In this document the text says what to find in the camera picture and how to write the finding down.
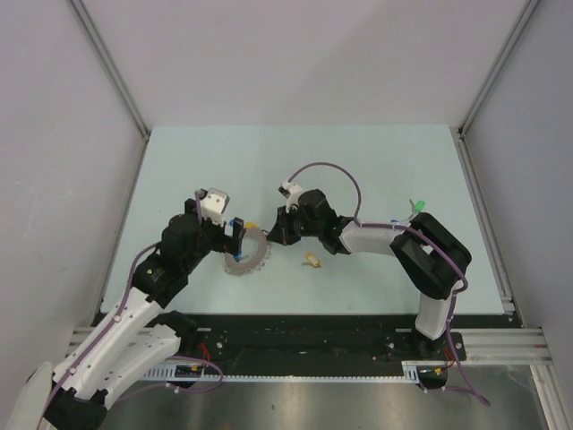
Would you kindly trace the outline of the metal key organizer ring disc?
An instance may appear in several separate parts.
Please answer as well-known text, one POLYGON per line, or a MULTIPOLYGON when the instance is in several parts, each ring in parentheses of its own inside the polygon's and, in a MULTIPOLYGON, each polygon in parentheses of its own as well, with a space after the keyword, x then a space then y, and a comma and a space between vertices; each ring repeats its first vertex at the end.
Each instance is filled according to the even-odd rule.
POLYGON ((247 228, 242 243, 243 259, 236 262, 233 255, 224 255, 224 269, 231 276, 243 276, 260 270, 270 257, 271 242, 264 230, 247 228))

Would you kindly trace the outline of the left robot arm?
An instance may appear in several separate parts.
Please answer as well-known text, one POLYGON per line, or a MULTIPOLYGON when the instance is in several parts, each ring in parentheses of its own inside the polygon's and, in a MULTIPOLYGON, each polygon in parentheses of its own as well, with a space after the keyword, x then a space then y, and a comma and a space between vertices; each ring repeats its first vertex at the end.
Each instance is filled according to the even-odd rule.
POLYGON ((99 428, 117 400, 151 368, 196 351, 194 322, 165 309, 209 253, 240 251, 244 223, 234 219, 232 234, 226 234, 228 202, 228 195, 214 188, 196 192, 184 213, 168 222, 159 242, 137 254, 117 304, 55 367, 43 416, 54 428, 99 428))

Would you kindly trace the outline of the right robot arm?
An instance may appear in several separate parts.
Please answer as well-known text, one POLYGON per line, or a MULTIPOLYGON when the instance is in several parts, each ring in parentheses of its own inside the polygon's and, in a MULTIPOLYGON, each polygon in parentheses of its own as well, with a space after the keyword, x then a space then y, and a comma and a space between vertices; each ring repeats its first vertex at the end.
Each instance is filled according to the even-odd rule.
POLYGON ((467 288, 466 270, 472 255, 431 214, 421 212, 405 224, 361 223, 338 215, 319 189, 305 191, 285 183, 278 191, 286 204, 267 239, 293 245, 304 237, 317 239, 330 254, 380 254, 398 259, 420 292, 413 348, 423 359, 434 359, 445 349, 445 333, 452 320, 454 296, 467 288))

